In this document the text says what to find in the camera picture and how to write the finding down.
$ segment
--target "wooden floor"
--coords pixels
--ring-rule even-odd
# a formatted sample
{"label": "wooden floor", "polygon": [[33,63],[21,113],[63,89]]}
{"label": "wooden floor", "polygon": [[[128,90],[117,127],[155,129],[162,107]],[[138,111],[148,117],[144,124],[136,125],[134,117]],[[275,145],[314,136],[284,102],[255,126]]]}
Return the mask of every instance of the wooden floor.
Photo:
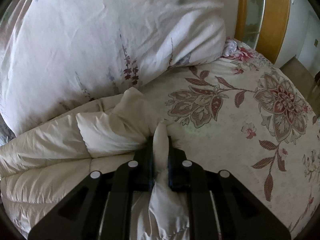
{"label": "wooden floor", "polygon": [[280,70],[292,81],[317,116],[320,116],[320,87],[309,71],[295,57]]}

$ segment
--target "floral bed sheet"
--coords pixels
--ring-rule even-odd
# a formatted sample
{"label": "floral bed sheet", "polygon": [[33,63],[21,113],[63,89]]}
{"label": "floral bed sheet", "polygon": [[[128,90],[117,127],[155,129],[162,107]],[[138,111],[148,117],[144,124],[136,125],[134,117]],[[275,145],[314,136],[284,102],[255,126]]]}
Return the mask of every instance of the floral bed sheet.
{"label": "floral bed sheet", "polygon": [[189,159],[229,170],[297,236],[320,202],[320,129],[279,69],[227,40],[215,62],[173,68],[140,90],[183,126]]}

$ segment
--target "white pillow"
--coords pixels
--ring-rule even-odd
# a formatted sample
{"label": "white pillow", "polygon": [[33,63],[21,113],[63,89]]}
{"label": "white pillow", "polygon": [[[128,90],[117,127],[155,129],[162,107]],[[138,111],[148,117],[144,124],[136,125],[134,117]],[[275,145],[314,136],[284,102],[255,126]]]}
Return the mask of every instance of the white pillow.
{"label": "white pillow", "polygon": [[221,56],[221,0],[20,0],[0,22],[0,112],[19,135],[168,67]]}

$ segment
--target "frosted glass pane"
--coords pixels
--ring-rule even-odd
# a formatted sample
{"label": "frosted glass pane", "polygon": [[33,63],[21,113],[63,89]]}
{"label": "frosted glass pane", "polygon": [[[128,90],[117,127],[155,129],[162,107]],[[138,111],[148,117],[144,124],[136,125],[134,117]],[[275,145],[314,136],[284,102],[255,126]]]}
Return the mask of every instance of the frosted glass pane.
{"label": "frosted glass pane", "polygon": [[255,49],[254,45],[256,44],[256,40],[258,38],[258,33],[245,34],[242,42],[247,44],[250,48]]}
{"label": "frosted glass pane", "polygon": [[260,31],[265,0],[248,0],[244,34]]}

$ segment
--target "silver rivet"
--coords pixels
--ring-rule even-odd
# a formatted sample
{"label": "silver rivet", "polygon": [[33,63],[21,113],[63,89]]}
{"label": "silver rivet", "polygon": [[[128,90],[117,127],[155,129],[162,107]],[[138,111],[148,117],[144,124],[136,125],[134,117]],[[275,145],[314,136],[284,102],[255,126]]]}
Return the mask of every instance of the silver rivet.
{"label": "silver rivet", "polygon": [[128,163],[128,166],[129,166],[130,168],[137,167],[137,166],[138,166],[138,162],[137,162],[137,161],[130,161],[130,162]]}
{"label": "silver rivet", "polygon": [[97,178],[100,177],[100,172],[93,171],[93,172],[91,172],[90,177],[93,178],[93,179],[97,179]]}
{"label": "silver rivet", "polygon": [[189,160],[185,160],[185,161],[182,162],[182,165],[183,165],[184,167],[190,167],[190,166],[192,165],[192,162],[189,161]]}
{"label": "silver rivet", "polygon": [[230,172],[229,171],[220,171],[220,176],[223,177],[223,178],[228,178],[230,176]]}

